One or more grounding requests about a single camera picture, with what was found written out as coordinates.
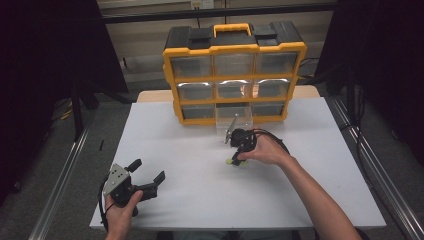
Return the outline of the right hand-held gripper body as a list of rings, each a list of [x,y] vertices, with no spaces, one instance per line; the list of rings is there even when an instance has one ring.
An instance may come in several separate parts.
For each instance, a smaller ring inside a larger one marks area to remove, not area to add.
[[[231,147],[236,147],[239,152],[250,152],[255,149],[257,138],[253,130],[244,130],[236,127],[238,114],[236,114],[226,130],[224,143],[230,143]]]

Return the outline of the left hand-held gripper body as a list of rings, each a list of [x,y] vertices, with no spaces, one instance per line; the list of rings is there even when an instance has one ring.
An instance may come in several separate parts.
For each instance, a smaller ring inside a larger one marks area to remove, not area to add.
[[[158,186],[154,182],[134,185],[131,180],[131,172],[127,171],[126,167],[114,163],[106,178],[102,194],[104,196],[110,195],[117,206],[125,207],[137,191],[143,192],[140,201],[146,201],[157,197]]]

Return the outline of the clear plastic drawer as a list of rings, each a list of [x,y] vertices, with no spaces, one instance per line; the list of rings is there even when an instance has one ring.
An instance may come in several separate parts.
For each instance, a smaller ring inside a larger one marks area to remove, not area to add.
[[[224,137],[236,119],[234,128],[250,129],[253,125],[251,106],[248,103],[220,103],[215,107],[217,135]]]

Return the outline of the yellow black organizer cabinet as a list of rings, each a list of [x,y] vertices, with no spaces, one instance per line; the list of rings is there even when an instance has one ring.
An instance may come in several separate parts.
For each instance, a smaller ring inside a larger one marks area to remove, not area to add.
[[[203,56],[233,53],[277,53],[296,52],[299,62],[295,70],[292,95],[298,80],[298,71],[307,51],[306,43],[290,21],[271,22],[265,25],[250,23],[217,24],[208,28],[190,26],[173,27],[169,31],[163,50],[163,71],[173,94],[174,113],[185,125],[212,125],[215,121],[188,123],[181,120],[175,111],[176,87],[172,77],[170,60],[174,57]],[[255,123],[283,121],[287,117],[288,101],[284,117],[253,118]]]

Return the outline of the person's left hand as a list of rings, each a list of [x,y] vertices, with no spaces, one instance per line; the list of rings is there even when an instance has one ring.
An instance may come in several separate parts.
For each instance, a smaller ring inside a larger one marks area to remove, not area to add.
[[[128,204],[124,208],[117,207],[115,201],[110,195],[105,199],[105,206],[108,211],[106,219],[108,222],[108,232],[128,233],[132,225],[133,209],[137,206],[143,196],[142,191],[135,192],[130,198]]]

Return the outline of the person's right hand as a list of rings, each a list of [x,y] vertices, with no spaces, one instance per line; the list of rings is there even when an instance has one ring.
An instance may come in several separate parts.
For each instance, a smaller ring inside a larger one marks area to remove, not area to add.
[[[265,164],[274,164],[279,167],[287,167],[296,162],[296,159],[288,154],[274,139],[263,134],[257,136],[255,149],[249,152],[240,153],[238,159],[254,159]]]

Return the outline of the wooden table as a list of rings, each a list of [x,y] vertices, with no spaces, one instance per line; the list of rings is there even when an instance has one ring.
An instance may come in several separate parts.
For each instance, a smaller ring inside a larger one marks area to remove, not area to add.
[[[317,88],[312,85],[296,86],[293,92],[294,98],[318,98],[320,96]],[[137,103],[141,102],[172,102],[171,90],[148,90],[139,93]]]

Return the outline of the set of clear cabinet drawers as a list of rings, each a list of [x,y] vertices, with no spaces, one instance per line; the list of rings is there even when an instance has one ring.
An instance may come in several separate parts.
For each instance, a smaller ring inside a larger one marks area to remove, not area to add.
[[[188,123],[241,117],[281,119],[292,95],[296,52],[174,57],[175,111]]]

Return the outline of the black curtain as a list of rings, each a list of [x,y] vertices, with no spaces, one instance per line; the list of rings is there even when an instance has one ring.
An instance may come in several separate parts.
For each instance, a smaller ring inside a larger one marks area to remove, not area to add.
[[[352,74],[424,166],[424,0],[336,0],[315,74]]]
[[[18,189],[54,104],[128,90],[97,0],[0,0],[0,205]]]

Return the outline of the black metal bar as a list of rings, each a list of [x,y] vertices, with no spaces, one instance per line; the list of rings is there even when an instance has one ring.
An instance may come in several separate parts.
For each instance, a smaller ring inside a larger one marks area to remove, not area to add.
[[[313,3],[313,4],[295,4],[278,5],[264,7],[243,7],[243,8],[219,8],[206,10],[184,10],[159,13],[132,13],[105,15],[101,21],[105,24],[132,23],[132,22],[150,22],[164,20],[181,19],[200,19],[228,16],[245,15],[265,15],[265,14],[285,14],[285,13],[303,13],[303,12],[322,12],[334,11],[340,6],[337,2]]]

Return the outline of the aluminium rail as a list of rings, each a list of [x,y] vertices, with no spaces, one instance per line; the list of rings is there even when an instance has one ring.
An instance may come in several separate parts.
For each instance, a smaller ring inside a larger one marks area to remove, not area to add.
[[[338,115],[346,125],[346,129],[359,146],[360,158],[368,164],[385,196],[408,232],[408,235],[412,240],[424,240],[424,225],[419,222],[419,219],[416,217],[409,204],[394,185],[365,136],[362,134],[360,128],[354,126],[349,119],[347,107],[343,104],[339,97],[332,99],[331,103],[337,109]]]
[[[45,240],[49,232],[50,226],[54,220],[56,212],[62,201],[67,184],[73,172],[76,162],[86,142],[89,127],[83,129],[77,140],[73,143],[70,153],[67,156],[65,164],[59,174],[54,188],[45,204],[38,220],[28,238],[28,240]]]

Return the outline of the black stand post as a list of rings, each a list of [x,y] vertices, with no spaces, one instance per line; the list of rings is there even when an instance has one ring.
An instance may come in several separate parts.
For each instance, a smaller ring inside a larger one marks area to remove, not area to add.
[[[81,113],[80,97],[78,94],[78,85],[76,81],[74,81],[72,85],[71,99],[72,99],[72,112],[74,116],[74,125],[75,125],[74,141],[77,141],[83,133],[84,125],[83,125],[83,118]]]

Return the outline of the wall outlet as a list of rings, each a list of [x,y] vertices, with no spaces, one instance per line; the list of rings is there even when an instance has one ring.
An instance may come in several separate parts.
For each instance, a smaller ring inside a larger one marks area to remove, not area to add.
[[[213,9],[214,0],[191,0],[192,10]]]

